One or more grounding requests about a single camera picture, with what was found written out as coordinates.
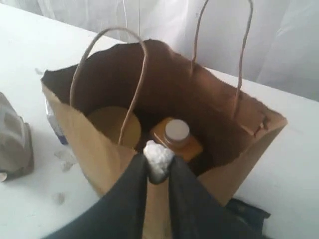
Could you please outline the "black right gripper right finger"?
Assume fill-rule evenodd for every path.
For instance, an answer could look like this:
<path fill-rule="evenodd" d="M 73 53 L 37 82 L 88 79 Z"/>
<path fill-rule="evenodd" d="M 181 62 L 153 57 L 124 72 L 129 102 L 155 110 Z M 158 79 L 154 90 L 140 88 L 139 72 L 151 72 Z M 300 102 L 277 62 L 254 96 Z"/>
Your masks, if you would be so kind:
<path fill-rule="evenodd" d="M 175 156 L 169 175 L 169 210 L 174 239 L 255 239 L 257 233 L 232 215 Z"/>

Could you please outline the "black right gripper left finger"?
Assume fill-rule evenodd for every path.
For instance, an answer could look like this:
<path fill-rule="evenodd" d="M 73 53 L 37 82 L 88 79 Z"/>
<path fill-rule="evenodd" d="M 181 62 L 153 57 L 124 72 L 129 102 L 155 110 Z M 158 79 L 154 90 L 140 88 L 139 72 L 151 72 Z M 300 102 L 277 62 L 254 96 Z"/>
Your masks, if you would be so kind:
<path fill-rule="evenodd" d="M 51 233 L 47 238 L 142 238 L 147 180 L 147 160 L 142 154 L 137 154 L 108 193 L 81 216 Z"/>

